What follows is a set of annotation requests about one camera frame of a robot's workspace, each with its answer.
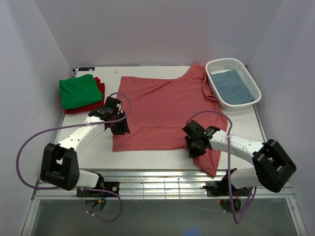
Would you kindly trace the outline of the pink red t shirt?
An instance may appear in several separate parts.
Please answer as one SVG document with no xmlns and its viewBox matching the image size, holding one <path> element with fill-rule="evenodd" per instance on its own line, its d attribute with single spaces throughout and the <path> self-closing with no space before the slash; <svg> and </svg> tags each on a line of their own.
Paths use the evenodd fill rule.
<svg viewBox="0 0 315 236">
<path fill-rule="evenodd" d="M 227 129 L 205 67 L 200 64 L 193 64 L 176 79 L 123 76 L 118 92 L 129 112 L 130 129 L 130 134 L 113 137 L 112 150 L 120 168 L 178 168 L 178 155 L 163 160 L 153 153 L 186 148 L 183 127 L 189 118 L 205 128 Z"/>
</svg>

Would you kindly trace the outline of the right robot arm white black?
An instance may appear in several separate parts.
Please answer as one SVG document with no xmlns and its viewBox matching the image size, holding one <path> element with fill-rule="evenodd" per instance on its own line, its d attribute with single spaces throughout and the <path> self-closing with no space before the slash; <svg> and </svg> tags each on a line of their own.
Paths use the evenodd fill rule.
<svg viewBox="0 0 315 236">
<path fill-rule="evenodd" d="M 226 152 L 253 165 L 251 168 L 232 170 L 222 179 L 224 188 L 231 184 L 232 190 L 262 186 L 279 193 L 297 167 L 282 146 L 275 140 L 265 143 L 228 136 L 214 126 L 203 128 L 190 121 L 184 128 L 189 156 L 197 158 L 208 149 Z"/>
</svg>

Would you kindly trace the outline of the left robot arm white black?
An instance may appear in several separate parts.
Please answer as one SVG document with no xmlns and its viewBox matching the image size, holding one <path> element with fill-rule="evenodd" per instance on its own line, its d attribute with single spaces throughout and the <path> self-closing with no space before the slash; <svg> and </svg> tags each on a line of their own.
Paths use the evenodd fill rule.
<svg viewBox="0 0 315 236">
<path fill-rule="evenodd" d="M 91 112 L 81 126 L 57 144 L 49 143 L 43 152 L 40 180 L 64 190 L 76 187 L 96 188 L 101 176 L 79 168 L 78 157 L 106 129 L 113 135 L 130 133 L 123 102 L 107 97 L 103 106 Z"/>
</svg>

